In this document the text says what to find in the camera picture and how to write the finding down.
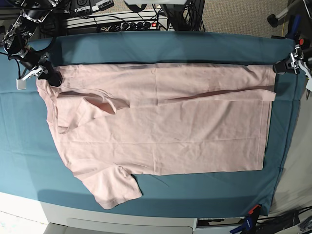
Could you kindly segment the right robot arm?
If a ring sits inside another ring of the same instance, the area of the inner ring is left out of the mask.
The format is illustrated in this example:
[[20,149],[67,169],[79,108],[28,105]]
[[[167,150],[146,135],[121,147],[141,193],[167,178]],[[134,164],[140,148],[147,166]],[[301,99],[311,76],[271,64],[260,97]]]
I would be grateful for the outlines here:
[[29,45],[37,27],[45,21],[48,16],[53,16],[57,9],[59,0],[24,0],[17,4],[14,0],[7,3],[21,10],[14,24],[7,30],[2,39],[5,50],[4,55],[9,60],[15,60],[18,65],[18,78],[16,88],[26,89],[26,80],[32,77],[44,79],[51,86],[59,87],[62,77],[57,73],[52,63],[48,60],[48,51],[53,47],[59,32],[59,23],[55,20],[54,35],[50,44],[41,50],[35,50]]

